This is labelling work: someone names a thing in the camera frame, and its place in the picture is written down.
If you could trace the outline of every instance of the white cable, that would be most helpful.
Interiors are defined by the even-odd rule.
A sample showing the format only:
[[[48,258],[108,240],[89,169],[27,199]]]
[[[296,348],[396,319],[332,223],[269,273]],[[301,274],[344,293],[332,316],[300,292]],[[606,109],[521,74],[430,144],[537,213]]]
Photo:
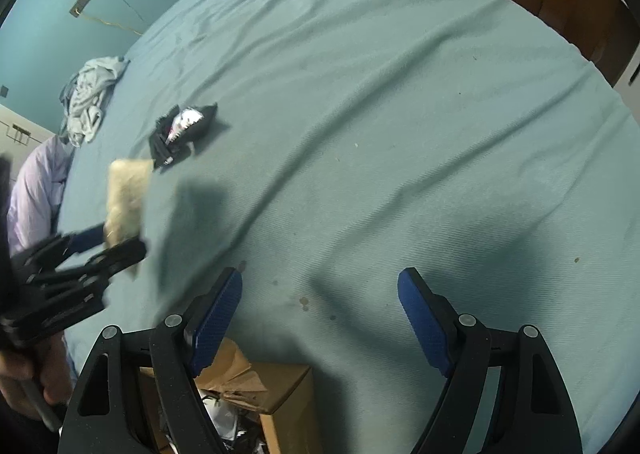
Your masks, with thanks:
[[[147,23],[146,23],[146,20],[144,20],[144,19],[143,19],[142,15],[140,15],[140,14],[138,13],[138,11],[137,11],[133,6],[131,6],[131,5],[127,2],[127,0],[122,0],[122,2],[124,2],[124,4],[126,4],[130,9],[132,9],[132,10],[135,12],[135,14],[138,16],[139,20],[141,20],[142,22],[144,22],[145,24],[147,24]]]
[[[107,26],[115,26],[116,28],[120,28],[121,30],[127,30],[127,31],[132,31],[133,33],[135,33],[136,35],[142,35],[139,31],[134,30],[133,28],[130,28],[129,26],[123,26],[117,22],[109,22],[107,20],[103,20],[100,17],[94,17],[93,15],[87,15],[84,14],[82,12],[78,12],[78,9],[76,8],[76,14],[78,14],[78,17],[84,17],[86,19],[89,20],[94,20],[96,22],[101,22]]]

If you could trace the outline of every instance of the blue gripper pad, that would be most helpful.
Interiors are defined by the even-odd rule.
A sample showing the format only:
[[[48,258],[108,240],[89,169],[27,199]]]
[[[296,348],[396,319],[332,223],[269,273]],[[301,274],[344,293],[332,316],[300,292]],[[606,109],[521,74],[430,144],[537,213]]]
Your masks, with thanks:
[[[435,297],[415,268],[405,268],[398,275],[398,299],[427,361],[448,378],[452,373],[453,364],[449,359],[447,335],[420,292],[417,283],[422,283],[427,292]]]
[[[193,357],[191,357],[189,369],[194,378],[213,362],[241,297],[242,275],[237,270],[233,270],[224,280],[222,288],[191,338]]]
[[[71,254],[79,254],[95,248],[104,242],[104,224],[100,223],[95,227],[88,228],[75,234],[67,245]]]

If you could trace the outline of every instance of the bed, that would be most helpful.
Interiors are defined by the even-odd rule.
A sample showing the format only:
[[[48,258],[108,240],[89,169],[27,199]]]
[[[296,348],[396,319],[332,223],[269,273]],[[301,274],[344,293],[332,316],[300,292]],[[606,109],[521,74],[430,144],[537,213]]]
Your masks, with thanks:
[[[109,164],[174,104],[218,119],[153,174],[148,257],[67,331],[78,368],[237,266],[229,334],[312,365],[325,452],[408,453],[444,383],[396,295],[414,266],[487,326],[537,325],[585,453],[610,437],[640,389],[640,129],[574,46],[509,0],[180,0],[127,57],[61,230],[104,220]]]

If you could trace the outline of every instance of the cardboard box flap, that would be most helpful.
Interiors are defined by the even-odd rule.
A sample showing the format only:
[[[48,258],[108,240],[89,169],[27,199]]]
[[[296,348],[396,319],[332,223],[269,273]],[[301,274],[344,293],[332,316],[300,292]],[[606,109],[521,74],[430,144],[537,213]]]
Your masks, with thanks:
[[[309,369],[309,366],[302,364],[254,362],[252,370],[257,374],[266,390],[261,392],[224,392],[222,398],[247,410],[254,410],[260,414],[273,414],[296,389]]]
[[[322,454],[309,371],[273,414],[261,414],[260,423],[271,454]]]
[[[222,339],[213,363],[202,370],[195,383],[199,389],[214,390],[221,394],[266,390],[238,345],[226,337]]]

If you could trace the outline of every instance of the metal screw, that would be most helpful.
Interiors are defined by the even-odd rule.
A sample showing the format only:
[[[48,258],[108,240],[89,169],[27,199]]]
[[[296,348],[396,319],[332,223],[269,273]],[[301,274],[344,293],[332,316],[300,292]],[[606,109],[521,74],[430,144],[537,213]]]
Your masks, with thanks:
[[[469,313],[463,313],[462,315],[460,315],[460,317],[458,317],[458,320],[463,326],[467,326],[469,328],[472,328],[476,325],[476,317],[474,317],[473,315],[469,315]]]
[[[107,326],[102,330],[102,336],[106,339],[112,339],[114,338],[114,336],[116,336],[117,332],[118,328],[116,328],[116,326]]]
[[[182,322],[182,317],[180,315],[169,315],[166,319],[164,319],[164,325],[168,328],[175,328],[177,325]]]
[[[524,326],[524,329],[522,331],[527,337],[531,337],[532,339],[538,336],[538,330],[533,326]]]

